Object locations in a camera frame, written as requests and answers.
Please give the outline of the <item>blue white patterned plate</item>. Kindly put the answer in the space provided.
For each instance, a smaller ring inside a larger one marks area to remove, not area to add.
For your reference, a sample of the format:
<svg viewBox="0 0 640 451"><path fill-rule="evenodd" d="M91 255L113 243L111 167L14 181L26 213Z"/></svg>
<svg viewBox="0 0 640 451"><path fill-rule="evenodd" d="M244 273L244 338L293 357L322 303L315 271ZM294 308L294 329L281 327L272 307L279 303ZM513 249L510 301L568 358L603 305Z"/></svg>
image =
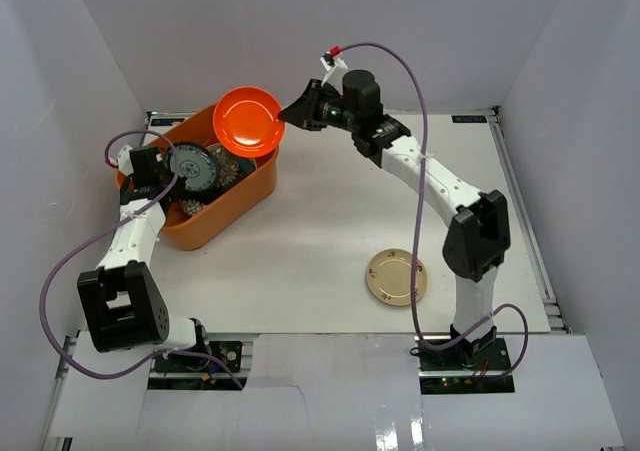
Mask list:
<svg viewBox="0 0 640 451"><path fill-rule="evenodd" d="M175 143L173 149L167 150L163 164L184 179L188 192L206 192L214 188L218 175L216 158L197 143Z"/></svg>

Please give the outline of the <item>orange round plate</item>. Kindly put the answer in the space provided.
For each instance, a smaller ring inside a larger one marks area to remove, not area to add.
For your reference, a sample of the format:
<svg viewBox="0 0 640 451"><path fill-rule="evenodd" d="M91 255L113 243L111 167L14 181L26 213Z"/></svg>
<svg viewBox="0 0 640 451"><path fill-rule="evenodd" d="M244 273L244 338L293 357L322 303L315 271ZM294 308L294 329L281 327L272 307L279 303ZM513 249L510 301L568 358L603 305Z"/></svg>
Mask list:
<svg viewBox="0 0 640 451"><path fill-rule="evenodd" d="M280 144L285 123L282 110L267 91L253 86L228 91L216 103L212 126L218 141L231 153L245 158L263 157Z"/></svg>

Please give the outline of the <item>black floral square plate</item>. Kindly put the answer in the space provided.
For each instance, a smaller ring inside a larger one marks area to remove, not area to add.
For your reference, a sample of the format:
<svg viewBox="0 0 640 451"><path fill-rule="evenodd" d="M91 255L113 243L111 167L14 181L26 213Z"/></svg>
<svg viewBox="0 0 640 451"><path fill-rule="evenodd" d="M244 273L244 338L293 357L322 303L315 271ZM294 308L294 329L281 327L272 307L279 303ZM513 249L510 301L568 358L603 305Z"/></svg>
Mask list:
<svg viewBox="0 0 640 451"><path fill-rule="evenodd" d="M205 197L189 198L180 201L180 208L187 216L193 217L204 208L219 198L224 192L233 187L240 175L238 174L238 163L236 155L230 153L221 144L216 143L206 147L213 155L217 164L217 177L214 181L213 190Z"/></svg>

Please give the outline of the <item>beige patterned round plate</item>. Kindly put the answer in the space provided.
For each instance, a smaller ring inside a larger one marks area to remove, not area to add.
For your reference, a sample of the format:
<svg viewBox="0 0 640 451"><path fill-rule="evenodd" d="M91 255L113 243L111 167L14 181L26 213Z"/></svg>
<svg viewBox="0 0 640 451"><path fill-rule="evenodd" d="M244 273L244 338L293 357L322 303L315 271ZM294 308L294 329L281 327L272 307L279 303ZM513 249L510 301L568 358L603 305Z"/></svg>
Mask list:
<svg viewBox="0 0 640 451"><path fill-rule="evenodd" d="M411 305L412 255L397 248L380 251L369 261L365 281L369 292L393 307Z"/></svg>

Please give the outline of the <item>teal square plate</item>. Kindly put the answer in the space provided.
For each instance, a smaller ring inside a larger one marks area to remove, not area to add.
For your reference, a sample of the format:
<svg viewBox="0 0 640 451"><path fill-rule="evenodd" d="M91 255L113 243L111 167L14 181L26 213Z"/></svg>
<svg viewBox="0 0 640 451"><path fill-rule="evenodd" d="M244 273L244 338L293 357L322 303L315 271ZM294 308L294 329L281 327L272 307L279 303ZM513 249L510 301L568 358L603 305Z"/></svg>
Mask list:
<svg viewBox="0 0 640 451"><path fill-rule="evenodd" d="M242 178L246 178L251 175L257 169L256 161L253 158L245 158L245 157L236 157L236 162L238 163L238 174Z"/></svg>

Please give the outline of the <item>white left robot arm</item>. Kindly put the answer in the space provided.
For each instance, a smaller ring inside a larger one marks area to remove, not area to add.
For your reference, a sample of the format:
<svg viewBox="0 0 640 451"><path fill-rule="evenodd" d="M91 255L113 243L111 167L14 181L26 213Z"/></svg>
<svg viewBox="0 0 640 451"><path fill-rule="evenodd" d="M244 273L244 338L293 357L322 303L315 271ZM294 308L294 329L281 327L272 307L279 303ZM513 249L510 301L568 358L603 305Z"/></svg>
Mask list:
<svg viewBox="0 0 640 451"><path fill-rule="evenodd" d="M77 281L88 330L99 352L154 345L176 350L188 369L211 358L206 330L196 318L170 314L149 264L172 200L162 193L173 174L156 146L125 147L118 157L126 176L120 187L120 219L109 248L93 271Z"/></svg>

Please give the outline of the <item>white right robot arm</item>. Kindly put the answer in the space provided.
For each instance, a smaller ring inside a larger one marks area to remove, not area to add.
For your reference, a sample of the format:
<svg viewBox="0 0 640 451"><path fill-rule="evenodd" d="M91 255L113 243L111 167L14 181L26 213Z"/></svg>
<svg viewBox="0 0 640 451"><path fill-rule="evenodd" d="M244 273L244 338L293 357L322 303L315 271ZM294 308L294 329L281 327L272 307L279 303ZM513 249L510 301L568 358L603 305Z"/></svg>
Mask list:
<svg viewBox="0 0 640 451"><path fill-rule="evenodd" d="M494 286L511 245L505 196L479 190L427 156L409 128L384 112L380 87L369 71L347 72L340 90L310 80L278 118L307 131L332 126L349 132L362 156L407 184L442 219L447 227L442 255L456 285L451 338L443 345L423 341L418 351L442 353L466 370L477 368L496 339Z"/></svg>

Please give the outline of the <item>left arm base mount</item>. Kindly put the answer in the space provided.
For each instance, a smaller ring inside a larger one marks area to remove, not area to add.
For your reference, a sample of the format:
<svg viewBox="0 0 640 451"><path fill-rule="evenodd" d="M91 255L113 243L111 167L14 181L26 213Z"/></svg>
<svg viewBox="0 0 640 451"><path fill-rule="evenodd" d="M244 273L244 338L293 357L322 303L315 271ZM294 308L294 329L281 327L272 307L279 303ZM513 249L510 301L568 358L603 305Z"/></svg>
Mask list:
<svg viewBox="0 0 640 451"><path fill-rule="evenodd" d="M246 385L252 365L253 338L242 335L210 335L209 346L200 353L215 357L197 358L170 354L153 361L147 382L156 391L240 391Z"/></svg>

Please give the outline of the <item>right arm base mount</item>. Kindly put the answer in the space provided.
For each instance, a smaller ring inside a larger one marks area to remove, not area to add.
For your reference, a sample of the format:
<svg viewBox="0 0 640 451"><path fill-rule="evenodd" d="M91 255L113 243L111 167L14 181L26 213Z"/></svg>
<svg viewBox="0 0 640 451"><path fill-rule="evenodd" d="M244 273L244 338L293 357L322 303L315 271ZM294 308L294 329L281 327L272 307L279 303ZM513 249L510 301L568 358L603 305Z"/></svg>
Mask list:
<svg viewBox="0 0 640 451"><path fill-rule="evenodd" d="M497 338L474 357L458 356L454 348L433 352L415 345L409 353L418 359L420 391L428 395L512 394L512 376L498 379L511 367L503 338Z"/></svg>

